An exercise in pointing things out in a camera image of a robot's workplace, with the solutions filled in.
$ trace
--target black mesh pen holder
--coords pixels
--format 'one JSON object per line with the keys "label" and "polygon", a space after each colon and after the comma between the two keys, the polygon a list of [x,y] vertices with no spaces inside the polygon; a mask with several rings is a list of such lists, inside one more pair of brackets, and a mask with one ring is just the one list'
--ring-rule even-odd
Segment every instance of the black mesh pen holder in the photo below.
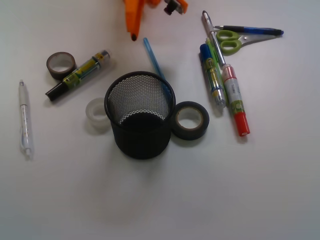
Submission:
{"label": "black mesh pen holder", "polygon": [[104,99],[117,146],[126,155],[141,160],[153,158],[167,147],[175,105],[169,83],[146,71],[118,78]]}

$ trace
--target green highlighter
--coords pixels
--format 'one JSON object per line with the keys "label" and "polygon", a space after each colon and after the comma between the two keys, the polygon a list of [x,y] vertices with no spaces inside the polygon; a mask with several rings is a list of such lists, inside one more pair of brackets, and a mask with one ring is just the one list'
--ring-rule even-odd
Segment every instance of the green highlighter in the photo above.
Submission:
{"label": "green highlighter", "polygon": [[225,85],[224,85],[224,83],[222,81],[222,77],[221,77],[221,73],[220,73],[220,69],[219,69],[219,64],[218,64],[217,52],[216,52],[215,48],[212,46],[211,41],[210,41],[210,39],[208,37],[206,38],[205,43],[208,45],[208,47],[210,49],[210,52],[211,52],[211,55],[212,55],[212,59],[213,59],[213,63],[214,63],[214,67],[215,67],[216,72],[217,72],[218,79],[219,79],[221,85],[223,86],[223,92],[224,92],[224,96],[225,96],[225,104],[226,104],[226,106],[228,106],[229,105],[229,99],[228,99],[228,95],[227,95],[227,92],[226,92]]}

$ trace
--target blue pen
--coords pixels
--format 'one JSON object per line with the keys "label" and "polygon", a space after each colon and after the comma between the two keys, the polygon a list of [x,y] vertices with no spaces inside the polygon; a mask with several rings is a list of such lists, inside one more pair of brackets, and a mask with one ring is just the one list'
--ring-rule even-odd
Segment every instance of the blue pen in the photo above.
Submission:
{"label": "blue pen", "polygon": [[151,59],[152,65],[153,65],[156,73],[157,73],[160,77],[162,77],[164,80],[166,80],[165,75],[164,75],[164,73],[161,71],[161,68],[160,68],[160,66],[159,66],[159,64],[158,64],[158,62],[157,62],[157,59],[156,59],[156,57],[155,57],[155,55],[154,55],[154,52],[152,51],[152,48],[151,48],[151,46],[150,46],[150,44],[149,44],[149,41],[148,41],[148,38],[145,37],[145,38],[143,39],[143,42],[144,42],[145,49],[146,49],[146,51],[147,51],[148,54],[149,54],[149,57],[150,57],[150,59]]}
{"label": "blue pen", "polygon": [[284,31],[274,28],[263,27],[249,27],[249,26],[214,26],[215,29],[229,30],[236,33],[248,33],[248,34],[266,34],[279,36],[284,34]]}

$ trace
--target orange tool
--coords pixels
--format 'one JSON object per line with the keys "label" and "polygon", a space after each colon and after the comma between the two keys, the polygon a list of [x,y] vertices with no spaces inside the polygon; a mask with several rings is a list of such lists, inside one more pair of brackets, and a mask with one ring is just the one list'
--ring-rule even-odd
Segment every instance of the orange tool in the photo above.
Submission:
{"label": "orange tool", "polygon": [[[124,0],[125,4],[125,23],[126,29],[131,35],[133,41],[137,40],[141,22],[142,12],[144,10],[145,3],[148,3],[156,7],[161,0]],[[165,0],[168,4],[166,9],[169,9],[169,12],[165,9],[165,12],[169,15],[177,10],[180,14],[186,13],[188,4],[184,0]]]}

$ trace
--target red marker cap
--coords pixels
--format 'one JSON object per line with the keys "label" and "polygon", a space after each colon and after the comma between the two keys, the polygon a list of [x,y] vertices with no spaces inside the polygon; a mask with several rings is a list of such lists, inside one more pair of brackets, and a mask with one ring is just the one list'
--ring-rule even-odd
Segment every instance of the red marker cap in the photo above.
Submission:
{"label": "red marker cap", "polygon": [[243,137],[250,133],[246,114],[244,112],[239,112],[235,114],[234,120],[235,120],[236,128],[238,129],[238,133],[240,137]]}

